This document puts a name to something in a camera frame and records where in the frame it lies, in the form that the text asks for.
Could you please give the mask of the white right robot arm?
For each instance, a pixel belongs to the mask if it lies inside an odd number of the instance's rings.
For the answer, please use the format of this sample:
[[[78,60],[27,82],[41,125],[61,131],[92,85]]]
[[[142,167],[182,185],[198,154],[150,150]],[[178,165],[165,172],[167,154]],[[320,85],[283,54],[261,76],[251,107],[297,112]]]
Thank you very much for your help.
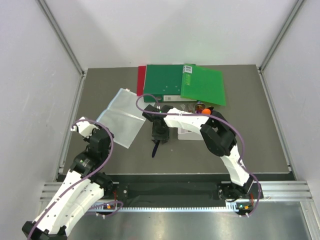
[[[236,201],[251,193],[257,178],[245,167],[244,153],[239,152],[236,137],[242,144],[244,140],[219,112],[210,110],[208,114],[196,114],[168,105],[159,109],[149,104],[142,115],[156,127],[159,141],[167,136],[170,128],[184,129],[202,137],[207,149],[222,160],[230,176],[231,183],[222,185],[219,190],[222,199]]]

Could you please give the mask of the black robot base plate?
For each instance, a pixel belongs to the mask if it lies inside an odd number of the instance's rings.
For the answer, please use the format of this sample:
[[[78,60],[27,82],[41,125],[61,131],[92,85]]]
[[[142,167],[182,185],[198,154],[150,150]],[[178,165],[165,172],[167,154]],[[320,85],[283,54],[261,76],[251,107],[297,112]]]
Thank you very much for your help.
[[[122,182],[115,184],[104,194],[106,198],[114,197],[118,201],[147,198],[173,198],[178,196],[208,197],[210,200],[243,198],[250,192],[252,182],[244,186],[234,183],[216,182]]]

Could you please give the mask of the orange plastic spoon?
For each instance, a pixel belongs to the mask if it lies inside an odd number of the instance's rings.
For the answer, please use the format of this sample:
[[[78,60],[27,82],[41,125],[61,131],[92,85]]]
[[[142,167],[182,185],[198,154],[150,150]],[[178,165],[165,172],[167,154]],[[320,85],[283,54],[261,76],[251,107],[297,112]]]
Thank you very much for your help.
[[[209,108],[205,108],[205,109],[202,110],[201,113],[204,114],[204,115],[211,115],[212,110],[209,109]]]

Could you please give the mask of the white divided plastic container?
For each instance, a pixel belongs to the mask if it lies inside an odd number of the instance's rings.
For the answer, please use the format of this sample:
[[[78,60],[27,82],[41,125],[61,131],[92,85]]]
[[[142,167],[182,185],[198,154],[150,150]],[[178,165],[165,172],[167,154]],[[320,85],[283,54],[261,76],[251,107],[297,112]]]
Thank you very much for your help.
[[[202,141],[203,137],[201,134],[192,132],[186,129],[178,128],[177,129],[177,139],[184,141]]]

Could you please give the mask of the clear mesh zip pouch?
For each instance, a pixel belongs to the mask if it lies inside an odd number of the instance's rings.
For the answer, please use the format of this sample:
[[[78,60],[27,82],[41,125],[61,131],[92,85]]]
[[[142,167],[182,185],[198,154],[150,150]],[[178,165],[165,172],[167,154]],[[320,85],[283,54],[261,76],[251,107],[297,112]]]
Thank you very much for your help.
[[[114,142],[129,148],[146,121],[136,106],[138,96],[129,89],[120,88],[107,108],[96,119],[114,135]]]

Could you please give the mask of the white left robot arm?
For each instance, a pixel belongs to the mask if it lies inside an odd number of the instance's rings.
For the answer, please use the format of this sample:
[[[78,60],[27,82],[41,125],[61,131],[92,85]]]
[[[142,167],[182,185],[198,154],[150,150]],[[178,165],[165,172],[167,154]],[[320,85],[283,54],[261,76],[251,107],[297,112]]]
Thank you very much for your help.
[[[114,191],[111,179],[101,169],[114,150],[114,135],[102,123],[81,117],[70,128],[87,146],[74,159],[61,186],[34,220],[22,232],[29,240],[66,240],[78,221],[101,198]]]

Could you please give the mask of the dark blue table knife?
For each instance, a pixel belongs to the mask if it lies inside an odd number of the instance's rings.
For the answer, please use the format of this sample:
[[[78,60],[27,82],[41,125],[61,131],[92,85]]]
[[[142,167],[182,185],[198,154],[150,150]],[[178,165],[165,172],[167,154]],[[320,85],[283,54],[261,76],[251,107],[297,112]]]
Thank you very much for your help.
[[[156,153],[157,153],[157,150],[158,150],[158,147],[160,145],[160,141],[157,140],[154,144],[154,147],[153,147],[153,150],[152,150],[152,154],[151,154],[151,157],[154,158]]]

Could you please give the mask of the silver spoon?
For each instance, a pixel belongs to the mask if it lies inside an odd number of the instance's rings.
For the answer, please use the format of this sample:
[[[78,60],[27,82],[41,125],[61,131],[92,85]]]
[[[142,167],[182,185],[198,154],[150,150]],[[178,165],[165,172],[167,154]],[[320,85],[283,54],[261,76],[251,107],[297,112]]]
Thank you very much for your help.
[[[195,106],[194,106],[194,109],[195,109],[195,112],[197,114],[201,114],[202,111],[206,108],[206,106],[203,104],[203,103],[197,103]]]

